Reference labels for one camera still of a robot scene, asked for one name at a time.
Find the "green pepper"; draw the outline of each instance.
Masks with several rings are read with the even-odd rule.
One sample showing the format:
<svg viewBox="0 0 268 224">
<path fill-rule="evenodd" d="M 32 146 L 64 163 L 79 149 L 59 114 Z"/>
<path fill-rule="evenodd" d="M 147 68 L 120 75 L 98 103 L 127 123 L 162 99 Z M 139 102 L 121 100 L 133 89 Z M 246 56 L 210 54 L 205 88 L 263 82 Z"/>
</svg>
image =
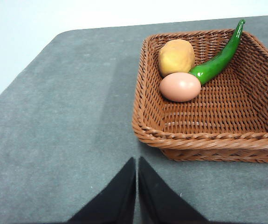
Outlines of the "green pepper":
<svg viewBox="0 0 268 224">
<path fill-rule="evenodd" d="M 199 79 L 201 85 L 204 85 L 218 75 L 233 58 L 241 40 L 242 27 L 244 24 L 245 20 L 239 21 L 229 42 L 215 57 L 203 64 L 195 66 L 189 71 L 190 74 Z"/>
</svg>

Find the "gray felt surface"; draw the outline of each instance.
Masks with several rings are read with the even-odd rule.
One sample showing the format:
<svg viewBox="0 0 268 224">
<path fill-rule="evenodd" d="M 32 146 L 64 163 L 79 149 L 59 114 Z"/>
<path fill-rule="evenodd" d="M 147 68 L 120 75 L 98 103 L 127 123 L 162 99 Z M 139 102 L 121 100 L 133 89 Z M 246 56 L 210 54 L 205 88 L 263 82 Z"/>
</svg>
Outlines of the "gray felt surface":
<svg viewBox="0 0 268 224">
<path fill-rule="evenodd" d="M 268 224 L 268 164 L 169 161 L 131 128 L 143 39 L 234 28 L 238 20 L 56 36 L 0 95 L 0 224 L 68 220 L 131 156 L 144 156 L 209 220 Z M 244 30 L 268 48 L 268 16 L 246 18 Z M 140 222 L 137 201 L 134 223 Z"/>
</svg>

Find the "yellow potato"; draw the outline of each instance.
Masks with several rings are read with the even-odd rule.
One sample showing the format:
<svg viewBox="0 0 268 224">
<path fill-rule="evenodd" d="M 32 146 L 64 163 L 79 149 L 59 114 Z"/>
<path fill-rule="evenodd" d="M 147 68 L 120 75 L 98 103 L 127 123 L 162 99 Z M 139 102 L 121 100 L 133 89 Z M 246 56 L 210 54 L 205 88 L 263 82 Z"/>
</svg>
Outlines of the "yellow potato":
<svg viewBox="0 0 268 224">
<path fill-rule="evenodd" d="M 175 72 L 188 72 L 194 65 L 194 49 L 188 41 L 168 41 L 159 51 L 158 66 L 163 77 Z"/>
</svg>

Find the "egg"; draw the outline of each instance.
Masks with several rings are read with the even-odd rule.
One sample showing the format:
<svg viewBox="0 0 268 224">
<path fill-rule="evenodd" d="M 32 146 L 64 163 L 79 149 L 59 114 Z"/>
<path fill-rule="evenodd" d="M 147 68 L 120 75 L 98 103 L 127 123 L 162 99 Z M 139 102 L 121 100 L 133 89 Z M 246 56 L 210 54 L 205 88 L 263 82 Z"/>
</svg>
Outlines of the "egg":
<svg viewBox="0 0 268 224">
<path fill-rule="evenodd" d="M 194 75 L 176 72 L 163 78 L 159 90 L 168 100 L 186 102 L 199 95 L 201 83 Z"/>
</svg>

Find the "brown wicker basket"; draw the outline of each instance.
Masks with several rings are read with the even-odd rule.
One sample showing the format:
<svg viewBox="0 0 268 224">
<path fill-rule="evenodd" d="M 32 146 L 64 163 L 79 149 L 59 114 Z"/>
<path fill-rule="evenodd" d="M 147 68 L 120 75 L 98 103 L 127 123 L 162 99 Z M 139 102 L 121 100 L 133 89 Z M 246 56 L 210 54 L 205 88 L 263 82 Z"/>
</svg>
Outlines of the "brown wicker basket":
<svg viewBox="0 0 268 224">
<path fill-rule="evenodd" d="M 158 90 L 158 51 L 169 40 L 194 47 L 196 65 L 229 41 L 233 29 L 151 35 L 142 45 L 132 127 L 141 142 L 176 161 L 268 162 L 268 50 L 243 32 L 230 64 L 198 97 L 175 103 Z"/>
</svg>

